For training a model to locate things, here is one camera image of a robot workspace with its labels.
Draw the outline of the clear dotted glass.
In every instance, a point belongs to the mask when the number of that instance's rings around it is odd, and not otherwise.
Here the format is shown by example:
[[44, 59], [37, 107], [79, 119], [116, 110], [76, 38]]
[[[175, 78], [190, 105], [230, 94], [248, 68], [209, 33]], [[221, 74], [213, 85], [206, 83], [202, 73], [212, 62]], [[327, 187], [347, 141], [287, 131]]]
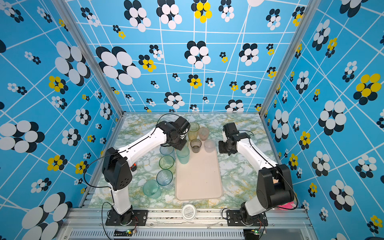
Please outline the clear dotted glass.
[[207, 139], [204, 141], [204, 148], [207, 153], [212, 153], [216, 149], [216, 144], [213, 140]]

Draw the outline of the teal glass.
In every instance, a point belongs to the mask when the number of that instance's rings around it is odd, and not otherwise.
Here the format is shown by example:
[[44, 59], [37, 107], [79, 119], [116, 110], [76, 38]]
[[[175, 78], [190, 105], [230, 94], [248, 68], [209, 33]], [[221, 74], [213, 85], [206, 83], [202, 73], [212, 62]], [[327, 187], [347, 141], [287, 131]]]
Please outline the teal glass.
[[185, 145], [182, 150], [176, 150], [178, 160], [181, 164], [185, 165], [190, 160], [190, 149], [188, 145]]

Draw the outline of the small grey glass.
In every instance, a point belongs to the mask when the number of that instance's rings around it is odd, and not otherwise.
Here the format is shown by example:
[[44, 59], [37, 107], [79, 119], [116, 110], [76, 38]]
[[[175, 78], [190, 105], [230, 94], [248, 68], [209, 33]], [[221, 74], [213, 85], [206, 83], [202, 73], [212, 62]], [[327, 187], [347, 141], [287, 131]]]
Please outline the small grey glass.
[[199, 140], [199, 139], [193, 139], [193, 140], [191, 140], [191, 142], [190, 142], [190, 146], [191, 146], [192, 151], [193, 151], [194, 153], [199, 153], [200, 150], [201, 150], [202, 142], [201, 142], [201, 140]]

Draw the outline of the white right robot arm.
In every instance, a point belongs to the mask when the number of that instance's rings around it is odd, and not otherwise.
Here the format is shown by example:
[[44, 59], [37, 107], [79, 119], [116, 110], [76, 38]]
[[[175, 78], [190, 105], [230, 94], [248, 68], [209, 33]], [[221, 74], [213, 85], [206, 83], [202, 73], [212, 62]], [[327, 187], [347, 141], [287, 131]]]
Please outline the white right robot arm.
[[246, 133], [223, 132], [219, 141], [221, 154], [241, 154], [258, 173], [257, 194], [244, 202], [240, 208], [242, 219], [248, 224], [262, 213], [296, 199], [292, 185], [290, 169], [285, 164], [278, 164], [265, 155]]

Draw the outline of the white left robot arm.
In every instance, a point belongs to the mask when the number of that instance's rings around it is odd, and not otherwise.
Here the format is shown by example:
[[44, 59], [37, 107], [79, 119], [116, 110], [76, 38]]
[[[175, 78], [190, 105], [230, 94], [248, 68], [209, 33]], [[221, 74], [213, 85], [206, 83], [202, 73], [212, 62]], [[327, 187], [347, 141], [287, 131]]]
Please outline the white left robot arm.
[[183, 117], [174, 122], [161, 121], [146, 135], [119, 149], [109, 148], [104, 156], [102, 173], [113, 198], [113, 210], [120, 217], [132, 218], [129, 184], [133, 179], [131, 167], [152, 149], [168, 144], [182, 150], [187, 144], [185, 135], [190, 123]]

